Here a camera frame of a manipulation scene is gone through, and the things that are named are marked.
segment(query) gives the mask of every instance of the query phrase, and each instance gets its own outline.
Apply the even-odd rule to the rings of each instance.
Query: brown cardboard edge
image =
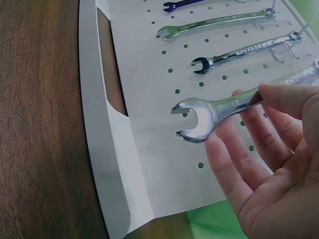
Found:
[[[118,112],[128,116],[116,61],[110,21],[97,9],[102,67],[107,99]]]

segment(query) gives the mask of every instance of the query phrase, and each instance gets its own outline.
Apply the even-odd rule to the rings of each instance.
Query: chrome wrench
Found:
[[[197,64],[202,64],[202,69],[194,71],[194,73],[198,75],[205,75],[207,74],[210,70],[221,66],[225,63],[234,61],[234,60],[239,60],[245,56],[250,56],[254,55],[256,53],[266,51],[269,49],[272,49],[274,47],[284,45],[284,44],[289,44],[289,43],[300,43],[302,41],[301,34],[310,26],[310,23],[305,25],[300,32],[290,32],[287,35],[276,37],[273,39],[269,39],[266,41],[262,41],[250,46],[246,46],[243,48],[240,48],[238,50],[234,50],[231,52],[228,52],[224,55],[221,56],[214,56],[212,58],[207,58],[207,57],[198,57],[194,59],[191,63],[192,66],[195,66]]]
[[[209,19],[205,21],[194,22],[182,26],[164,26],[160,30],[158,30],[158,36],[162,37],[163,40],[168,40],[170,38],[178,36],[182,32],[187,32],[193,29],[199,29],[208,26],[221,25],[231,22],[245,21],[245,20],[253,20],[260,18],[268,18],[275,19],[277,13],[280,11],[275,11],[275,3],[274,0],[272,8],[265,8],[259,12],[238,14],[233,16],[219,17],[214,19]]]
[[[312,83],[319,77],[319,59],[306,69],[294,74],[271,81],[272,84],[301,85]],[[206,101],[189,98],[179,102],[172,108],[171,113],[188,113],[190,109],[197,115],[197,126],[176,132],[176,136],[191,143],[203,143],[210,134],[226,118],[241,113],[263,102],[258,93],[258,87],[219,101]]]
[[[190,5],[200,1],[205,1],[205,0],[183,0],[178,2],[165,2],[163,6],[166,6],[167,8],[165,8],[164,11],[172,12],[175,9],[180,8],[182,6]]]

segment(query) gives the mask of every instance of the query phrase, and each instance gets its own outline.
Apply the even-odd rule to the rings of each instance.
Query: pegboard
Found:
[[[223,99],[236,89],[248,90],[261,82],[308,67],[319,56],[317,40],[311,34],[304,34],[302,43],[294,46],[300,53],[298,58],[277,62],[270,51],[265,51],[225,64],[205,76],[197,76],[190,65],[193,59],[221,55],[299,31],[302,20],[295,19],[287,5],[278,0],[276,10],[282,12],[278,14],[277,22],[270,21],[262,26],[251,21],[227,24],[163,41],[157,36],[157,31],[166,25],[184,25],[272,6],[271,0],[246,3],[207,0],[165,13],[162,10],[164,2],[109,1],[111,12],[114,12],[111,26],[125,103],[156,218],[224,199],[209,168],[204,145],[184,142],[174,136],[176,131],[196,125],[196,116],[192,112],[170,114],[176,103],[190,97]],[[265,166],[240,117],[235,116],[234,120],[252,157]]]

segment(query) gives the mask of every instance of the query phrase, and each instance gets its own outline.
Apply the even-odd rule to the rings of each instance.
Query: combination wrench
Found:
[[[275,3],[276,3],[276,0],[274,0],[272,8],[265,8],[259,12],[251,12],[251,13],[245,13],[245,14],[213,18],[213,19],[194,22],[194,23],[190,23],[190,24],[186,24],[182,26],[164,26],[160,30],[158,30],[157,35],[162,37],[162,39],[166,41],[170,38],[174,38],[178,36],[182,32],[187,32],[190,30],[199,29],[199,28],[208,27],[208,26],[215,26],[215,25],[221,25],[221,24],[226,24],[231,22],[239,22],[239,21],[254,20],[254,19],[261,19],[261,18],[274,20],[277,13],[281,12],[281,11],[275,11]]]
[[[273,39],[265,40],[250,46],[246,46],[231,52],[228,52],[226,54],[223,54],[221,56],[214,56],[212,58],[207,57],[198,57],[194,59],[191,63],[192,66],[195,66],[197,64],[202,64],[201,70],[194,71],[195,74],[198,75],[205,75],[210,70],[221,66],[225,63],[239,60],[243,57],[254,55],[256,53],[266,51],[269,49],[272,49],[274,47],[285,45],[289,43],[300,43],[302,41],[302,33],[310,26],[310,23],[305,25],[300,32],[290,32],[287,35],[276,37]]]
[[[319,59],[311,67],[294,74],[271,81],[272,84],[302,85],[311,84],[319,77]],[[194,129],[181,130],[175,133],[180,139],[191,143],[203,143],[226,118],[241,113],[263,103],[258,87],[219,101],[206,101],[189,98],[179,102],[171,113],[183,114],[192,109],[197,115],[197,126]]]
[[[200,1],[205,1],[205,0],[183,0],[183,1],[178,1],[178,2],[165,2],[163,6],[166,6],[167,8],[164,8],[164,11],[166,12],[172,12],[177,8],[180,8],[182,6],[190,5],[193,3],[197,3]]]

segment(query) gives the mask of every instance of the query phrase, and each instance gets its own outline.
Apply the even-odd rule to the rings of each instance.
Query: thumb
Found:
[[[309,104],[319,102],[319,87],[314,86],[262,83],[259,86],[259,93],[270,107],[299,120],[303,118],[305,106],[309,107]]]

